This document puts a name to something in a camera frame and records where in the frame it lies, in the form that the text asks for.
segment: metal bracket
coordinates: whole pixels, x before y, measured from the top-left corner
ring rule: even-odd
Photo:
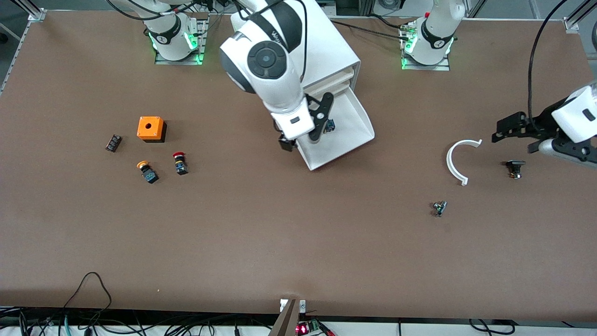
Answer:
[[[308,104],[316,103],[319,105],[316,109],[309,109],[309,113],[311,114],[311,117],[313,117],[313,123],[315,124],[315,129],[309,132],[309,140],[317,143],[321,137],[324,126],[328,121],[328,117],[330,116],[330,110],[334,104],[334,95],[331,92],[326,92],[321,101],[318,101],[308,94],[305,96],[307,97]]]
[[[31,22],[42,22],[42,21],[44,21],[44,19],[45,19],[45,13],[47,13],[47,12],[48,12],[47,10],[45,10],[43,8],[40,8],[39,9],[39,16],[38,17],[35,17],[35,16],[33,16],[33,15],[30,14],[29,18],[27,18],[27,20],[29,20]]]
[[[578,23],[571,24],[568,17],[564,17],[564,28],[566,28],[566,34],[578,34]]]
[[[29,27],[31,27],[31,22],[27,22],[27,26],[25,27],[25,30],[23,31],[23,36],[21,36],[21,41],[19,41],[19,45],[17,46],[17,51],[15,51],[13,60],[10,62],[10,65],[8,66],[8,71],[6,72],[6,76],[4,77],[3,82],[1,83],[2,85],[0,85],[0,96],[2,95],[2,92],[4,92],[4,88],[6,87],[6,83],[8,82],[8,77],[10,76],[10,73],[13,71],[14,62],[16,62],[17,56],[19,55],[19,52],[21,51],[23,43],[25,42],[25,37],[27,36],[27,33],[29,32]]]
[[[284,310],[284,307],[286,307],[287,303],[288,303],[288,299],[280,299],[280,313],[282,313],[282,311]],[[307,312],[307,301],[299,300],[298,307],[299,307],[298,312],[301,314],[305,314]]]
[[[400,54],[402,57],[402,70],[450,71],[448,56],[444,56],[444,59],[438,64],[424,65],[415,61],[409,54],[405,53],[404,50],[401,50]]]

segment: brown table surface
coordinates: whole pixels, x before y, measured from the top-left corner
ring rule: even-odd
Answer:
[[[449,72],[402,71],[396,40],[339,27],[376,138],[310,172],[223,72],[227,17],[189,67],[154,65],[142,24],[118,13],[48,13],[0,97],[0,304],[62,306],[93,270],[114,308],[275,313],[293,295],[321,315],[597,320],[595,171],[491,143],[526,110],[539,24],[463,22]],[[535,60],[537,114],[592,79],[561,23]],[[166,143],[136,138],[141,115],[168,121]],[[462,139],[484,140],[454,153],[465,187],[445,165]],[[518,181],[512,159],[527,161]],[[105,303],[90,280],[72,305]]]

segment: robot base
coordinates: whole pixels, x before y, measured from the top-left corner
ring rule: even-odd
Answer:
[[[207,29],[210,26],[210,17],[206,19],[191,18],[193,23],[191,33],[200,34],[198,37],[189,39],[192,44],[197,44],[197,47],[184,59],[181,60],[167,60],[163,58],[157,51],[155,53],[155,64],[159,65],[202,65],[203,56],[205,54],[205,44],[207,42]]]
[[[412,26],[413,28],[415,25],[416,25],[416,22],[408,23],[408,26]],[[402,30],[399,30],[398,35],[412,38],[413,31],[404,32]],[[424,64],[421,64],[421,63],[415,61],[412,58],[412,56],[410,56],[408,53],[406,53],[404,51],[407,47],[410,47],[409,45],[407,45],[408,43],[410,43],[410,42],[400,40],[400,57],[402,59],[402,70],[450,71],[450,63],[448,61],[448,55],[445,55],[444,58],[437,64],[424,65]]]
[[[409,54],[405,53],[404,50],[400,51],[402,57],[402,70],[433,70],[433,71],[450,71],[450,63],[448,56],[445,56],[441,62],[435,65],[424,65],[415,61]]]

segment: green led light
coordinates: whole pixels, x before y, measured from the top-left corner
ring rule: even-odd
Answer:
[[[184,34],[183,36],[187,40],[189,48],[195,49],[197,47],[197,39],[192,34]]]
[[[197,65],[202,65],[203,64],[203,54],[195,55],[195,62],[197,63]]]
[[[151,41],[151,45],[153,46],[153,48],[157,50],[157,48],[155,47],[155,41],[153,40],[153,37],[151,35],[149,35],[149,40]]]
[[[446,55],[450,53],[450,48],[452,47],[452,43],[454,42],[454,38],[450,40],[448,43],[448,49],[446,49]]]

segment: electronic component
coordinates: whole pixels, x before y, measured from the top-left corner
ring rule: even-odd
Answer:
[[[165,142],[167,126],[160,117],[140,117],[137,136],[145,142]]]
[[[506,162],[506,167],[510,170],[510,177],[513,179],[521,178],[521,166],[525,165],[525,161],[521,160],[510,160]]]
[[[145,181],[148,181],[150,184],[154,183],[155,181],[157,181],[159,179],[159,177],[158,177],[158,175],[156,175],[155,171],[153,169],[151,169],[151,167],[149,166],[149,162],[141,161],[141,162],[137,163],[137,168],[141,169],[141,172],[143,173],[143,177],[145,178]]]
[[[433,204],[433,208],[437,211],[435,213],[436,217],[441,217],[444,214],[444,210],[446,209],[446,205],[448,205],[448,203],[446,201],[441,201],[439,203],[434,203]]]
[[[186,161],[184,160],[183,152],[176,152],[172,154],[174,157],[174,167],[176,167],[176,174],[184,175],[188,174],[189,170],[186,167]]]
[[[296,334],[297,336],[303,336],[310,332],[316,331],[319,329],[319,322],[313,319],[306,322],[301,322],[297,325]]]
[[[336,124],[333,119],[327,119],[324,126],[324,133],[331,132],[336,129]]]
[[[122,136],[114,134],[110,139],[110,142],[106,145],[106,151],[114,153],[122,141]]]

